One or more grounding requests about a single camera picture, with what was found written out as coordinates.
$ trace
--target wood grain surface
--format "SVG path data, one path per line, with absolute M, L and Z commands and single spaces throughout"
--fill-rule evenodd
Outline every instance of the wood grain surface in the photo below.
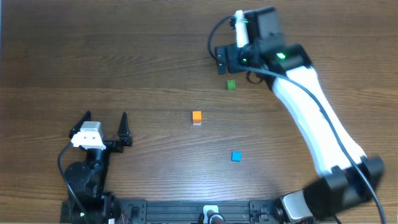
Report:
M 293 119 L 265 84 L 217 75 L 212 27 L 238 9 L 274 5 L 289 42 L 311 56 L 330 104 L 386 173 L 377 190 L 397 222 L 398 1 L 3 0 L 0 222 L 58 222 L 67 189 L 57 156 L 91 110 L 107 138 L 127 112 L 133 147 L 114 154 L 120 198 L 276 198 L 315 180 Z M 234 42 L 223 26 L 214 45 Z M 235 79 L 237 90 L 226 91 Z M 202 126 L 192 126 L 202 110 Z M 241 151 L 241 162 L 231 152 Z M 85 153 L 68 151 L 64 166 Z M 373 202 L 339 214 L 378 222 Z

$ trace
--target green block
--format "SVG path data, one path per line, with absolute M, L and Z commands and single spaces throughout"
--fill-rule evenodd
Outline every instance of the green block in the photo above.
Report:
M 235 80 L 227 80 L 226 86 L 228 90 L 235 90 L 236 89 Z

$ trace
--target orange block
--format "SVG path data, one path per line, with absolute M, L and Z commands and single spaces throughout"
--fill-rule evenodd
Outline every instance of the orange block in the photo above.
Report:
M 194 111 L 192 113 L 192 120 L 194 123 L 201 123 L 201 111 Z

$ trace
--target blue block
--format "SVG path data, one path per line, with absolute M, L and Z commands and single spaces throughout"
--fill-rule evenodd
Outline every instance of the blue block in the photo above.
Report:
M 232 152 L 232 161 L 241 162 L 242 152 Z

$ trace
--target small cube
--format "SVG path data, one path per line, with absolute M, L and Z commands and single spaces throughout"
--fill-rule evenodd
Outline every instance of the small cube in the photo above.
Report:
M 201 111 L 194 111 L 192 113 L 192 121 L 193 121 L 193 125 L 201 124 Z
M 241 152 L 232 152 L 232 161 L 241 162 L 242 153 Z
M 226 86 L 228 90 L 235 90 L 236 89 L 235 80 L 227 80 Z

